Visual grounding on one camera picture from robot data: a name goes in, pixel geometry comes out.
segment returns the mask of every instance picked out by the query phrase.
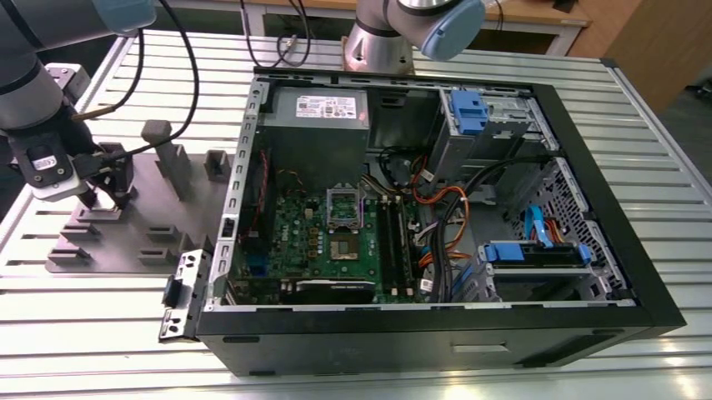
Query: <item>expansion slot bracket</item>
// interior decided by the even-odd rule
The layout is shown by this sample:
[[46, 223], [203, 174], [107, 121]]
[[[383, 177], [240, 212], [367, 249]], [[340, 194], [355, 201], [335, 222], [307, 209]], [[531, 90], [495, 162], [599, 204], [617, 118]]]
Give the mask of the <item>expansion slot bracket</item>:
[[203, 304], [204, 288], [212, 257], [204, 250], [180, 256], [176, 274], [171, 275], [163, 291], [160, 343], [196, 342], [197, 314]]

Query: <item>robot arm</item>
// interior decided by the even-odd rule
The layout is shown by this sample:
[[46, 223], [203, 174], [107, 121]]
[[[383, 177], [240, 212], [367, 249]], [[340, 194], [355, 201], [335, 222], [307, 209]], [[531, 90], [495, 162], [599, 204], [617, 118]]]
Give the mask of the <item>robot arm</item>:
[[[408, 73], [411, 45], [435, 60], [450, 59], [482, 26], [482, 1], [489, 0], [360, 1], [346, 45], [347, 68]], [[79, 195], [91, 207], [93, 192], [84, 179], [101, 186], [107, 177], [76, 172], [77, 158], [103, 149], [80, 118], [72, 119], [75, 108], [36, 52], [128, 33], [155, 19], [152, 0], [0, 0], [0, 136], [42, 200]]]
[[151, 0], [0, 0], [0, 134], [34, 196], [56, 201], [84, 193], [69, 157], [96, 144], [36, 52], [153, 23]]
[[471, 43], [483, 20], [482, 0], [360, 1], [343, 49], [346, 68], [410, 73], [411, 46], [427, 58], [449, 60]]

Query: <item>slotted aluminum surface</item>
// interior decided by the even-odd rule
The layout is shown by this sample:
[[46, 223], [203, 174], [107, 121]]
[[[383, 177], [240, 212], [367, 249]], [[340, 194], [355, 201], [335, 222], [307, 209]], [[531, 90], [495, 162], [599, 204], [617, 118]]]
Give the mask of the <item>slotted aluminum surface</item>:
[[[233, 152], [252, 63], [241, 37], [192, 34], [203, 95], [176, 141], [189, 152]], [[189, 104], [189, 63], [179, 36], [147, 32], [143, 80], [128, 105], [92, 121], [99, 141], [141, 144], [147, 118], [175, 128]], [[274, 41], [255, 39], [275, 59]], [[89, 109], [129, 86], [137, 49], [116, 45]], [[316, 42], [308, 68], [340, 67], [340, 44]], [[712, 208], [709, 187], [658, 122], [597, 60], [466, 52], [450, 62], [415, 58], [419, 75], [555, 86], [688, 326], [624, 343], [562, 368], [344, 377], [235, 378], [200, 344], [156, 343], [161, 277], [52, 277], [45, 254], [76, 205], [16, 204], [0, 229], [0, 398], [709, 398], [712, 397]]]

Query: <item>power cable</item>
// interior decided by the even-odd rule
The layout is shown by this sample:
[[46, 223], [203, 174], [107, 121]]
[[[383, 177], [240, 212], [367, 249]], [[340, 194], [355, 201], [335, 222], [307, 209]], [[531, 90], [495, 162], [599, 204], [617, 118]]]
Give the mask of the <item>power cable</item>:
[[119, 108], [121, 108], [123, 105], [129, 101], [129, 98], [133, 95], [133, 92], [136, 91], [137, 83], [141, 80], [141, 74], [143, 74], [143, 61], [145, 59], [145, 40], [143, 40], [143, 29], [137, 30], [136, 38], [137, 38], [137, 65], [136, 65], [136, 75], [133, 75], [133, 81], [131, 82], [129, 90], [123, 95], [121, 100], [119, 100], [119, 102], [113, 104], [112, 106], [100, 108], [91, 112], [73, 115], [71, 118], [73, 122], [77, 123], [81, 121], [87, 121], [88, 119], [92, 119], [92, 118], [99, 118], [103, 115], [111, 114]]
[[192, 102], [189, 104], [188, 115], [185, 116], [185, 120], [180, 128], [167, 138], [161, 139], [160, 141], [155, 143], [147, 144], [145, 146], [135, 148], [133, 150], [128, 152], [120, 152], [120, 153], [108, 155], [103, 159], [104, 164], [112, 163], [116, 160], [120, 160], [121, 158], [131, 157], [139, 153], [145, 152], [147, 150], [151, 150], [152, 148], [157, 148], [159, 146], [164, 145], [165, 143], [169, 143], [176, 138], [179, 138], [180, 135], [183, 135], [183, 133], [188, 129], [188, 126], [192, 123], [192, 117], [195, 116], [196, 110], [197, 110], [197, 98], [200, 97], [200, 72], [197, 70], [196, 55], [195, 55], [195, 52], [192, 51], [192, 45], [189, 44], [189, 39], [188, 39], [188, 34], [185, 32], [185, 28], [183, 27], [183, 24], [180, 23], [180, 20], [177, 19], [176, 13], [173, 12], [171, 6], [168, 5], [167, 0], [157, 0], [157, 1], [160, 2], [163, 8], [165, 9], [165, 12], [168, 13], [169, 19], [176, 25], [177, 32], [180, 33], [180, 37], [183, 38], [183, 44], [185, 47], [185, 51], [188, 52], [189, 67], [192, 70]]
[[296, 15], [302, 19], [303, 31], [304, 31], [304, 35], [307, 37], [307, 48], [306, 48], [306, 51], [303, 53], [302, 60], [298, 61], [298, 62], [291, 62], [290, 60], [286, 59], [287, 54], [290, 53], [290, 49], [294, 46], [295, 39], [291, 39], [290, 41], [287, 41], [287, 48], [283, 51], [282, 50], [282, 41], [288, 35], [282, 35], [282, 36], [279, 36], [276, 38], [276, 61], [271, 65], [264, 66], [256, 60], [255, 52], [252, 50], [252, 41], [250, 39], [250, 37], [252, 36], [252, 32], [251, 32], [251, 29], [250, 29], [250, 18], [247, 16], [247, 10], [244, 8], [244, 0], [240, 0], [240, 10], [241, 10], [241, 13], [243, 13], [244, 42], [247, 43], [247, 52], [250, 53], [250, 58], [252, 60], [252, 63], [258, 67], [274, 68], [274, 67], [276, 67], [279, 65], [279, 63], [284, 63], [284, 64], [290, 65], [291, 67], [296, 68], [296, 67], [300, 67], [307, 61], [307, 58], [308, 58], [310, 53], [311, 53], [311, 36], [312, 36], [312, 33], [311, 33], [311, 28], [310, 28], [310, 19], [308, 19], [308, 16], [307, 16], [306, 9], [303, 7], [303, 1], [302, 0], [296, 0], [296, 1], [299, 3], [299, 6], [296, 6], [296, 4], [294, 3], [294, 0], [290, 0], [290, 4], [291, 4], [291, 7], [296, 11]]

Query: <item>cable connector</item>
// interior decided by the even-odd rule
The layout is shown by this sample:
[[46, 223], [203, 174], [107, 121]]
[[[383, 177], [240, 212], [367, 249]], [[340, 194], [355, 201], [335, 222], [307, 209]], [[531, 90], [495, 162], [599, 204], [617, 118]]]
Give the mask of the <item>cable connector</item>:
[[290, 52], [290, 49], [295, 45], [295, 43], [296, 43], [296, 35], [294, 34], [291, 35], [290, 40], [287, 40], [287, 42], [284, 43], [284, 46], [286, 46], [284, 53]]

